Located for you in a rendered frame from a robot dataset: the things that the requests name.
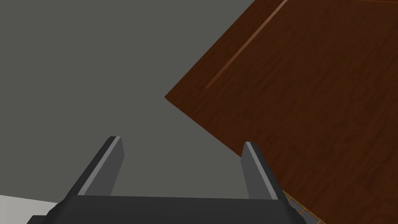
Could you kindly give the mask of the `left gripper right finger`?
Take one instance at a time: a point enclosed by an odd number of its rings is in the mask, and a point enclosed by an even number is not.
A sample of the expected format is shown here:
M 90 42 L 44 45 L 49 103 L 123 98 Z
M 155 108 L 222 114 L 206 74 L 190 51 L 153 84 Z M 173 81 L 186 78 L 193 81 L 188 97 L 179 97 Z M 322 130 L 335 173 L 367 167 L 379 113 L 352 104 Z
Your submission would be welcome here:
M 240 163 L 250 199 L 286 200 L 260 148 L 255 142 L 245 142 Z

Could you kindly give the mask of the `brown wooden door leaf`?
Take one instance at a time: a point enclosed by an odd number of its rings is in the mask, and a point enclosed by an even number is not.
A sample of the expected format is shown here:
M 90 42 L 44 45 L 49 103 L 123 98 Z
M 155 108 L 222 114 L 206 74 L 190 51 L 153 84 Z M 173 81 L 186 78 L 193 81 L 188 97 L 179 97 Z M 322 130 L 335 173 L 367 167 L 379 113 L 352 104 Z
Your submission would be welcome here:
M 325 224 L 398 224 L 398 0 L 254 0 L 165 98 Z

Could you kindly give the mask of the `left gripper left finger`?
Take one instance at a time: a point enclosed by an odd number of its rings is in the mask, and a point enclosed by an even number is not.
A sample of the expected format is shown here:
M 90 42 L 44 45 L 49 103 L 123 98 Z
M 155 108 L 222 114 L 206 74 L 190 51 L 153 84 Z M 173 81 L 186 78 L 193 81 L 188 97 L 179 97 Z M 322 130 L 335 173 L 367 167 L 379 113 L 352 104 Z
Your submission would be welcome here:
M 124 157 L 122 138 L 109 137 L 69 190 L 67 196 L 110 196 Z

